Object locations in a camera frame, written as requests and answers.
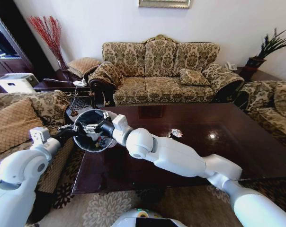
potted plant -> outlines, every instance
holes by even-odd
[[[239,75],[246,81],[250,81],[252,75],[258,70],[258,67],[266,61],[266,56],[278,49],[286,47],[286,38],[282,36],[285,31],[286,30],[277,33],[277,28],[275,28],[272,38],[267,34],[262,42],[261,52],[257,56],[249,58]]]

crumpled paper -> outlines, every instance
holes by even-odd
[[[171,134],[177,138],[181,138],[183,136],[183,133],[179,129],[171,129]]]

patterned rug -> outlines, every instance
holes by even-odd
[[[229,197],[211,185],[168,188],[158,195],[160,201],[146,200],[142,192],[135,191],[71,195],[83,154],[75,148],[57,187],[52,210],[33,227],[109,227],[132,208],[154,210],[188,227],[242,226]],[[246,181],[242,185],[263,193],[286,211],[286,179]],[[147,198],[157,197],[153,191],[145,193]]]
[[[91,109],[92,103],[90,98],[75,98],[74,100],[71,100],[71,105],[66,110],[66,113],[69,118],[74,122],[81,113]]]

vase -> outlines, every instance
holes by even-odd
[[[252,75],[258,70],[258,68],[265,62],[265,59],[260,58],[249,58],[245,67],[241,70],[239,75],[245,79],[245,81],[250,81]]]
[[[56,54],[56,58],[57,58],[57,61],[58,61],[58,65],[59,65],[59,68],[61,71],[67,71],[68,67],[62,57],[62,54],[61,54],[61,51],[59,51],[57,54]]]

floral patterned sofa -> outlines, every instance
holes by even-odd
[[[286,147],[286,81],[247,83],[234,103]]]
[[[27,97],[31,100],[33,109],[42,120],[43,126],[50,130],[51,135],[57,133],[59,126],[65,125],[65,110],[70,105],[70,102],[66,94],[62,91],[3,93],[0,94],[0,110]],[[0,161],[16,151],[29,149],[31,145],[32,141],[28,140],[15,147],[11,147],[0,154]],[[33,222],[40,220],[51,208],[55,198],[54,191],[73,146],[72,138],[68,139],[41,176],[36,187],[36,201],[31,213],[31,220]]]
[[[88,75],[88,82],[92,91],[103,92],[106,101],[116,105],[224,100],[242,85],[243,78],[214,63],[218,53],[213,43],[177,43],[163,35],[143,43],[104,43],[103,60],[118,72],[101,64]],[[181,69],[202,72],[210,85],[183,85]]]

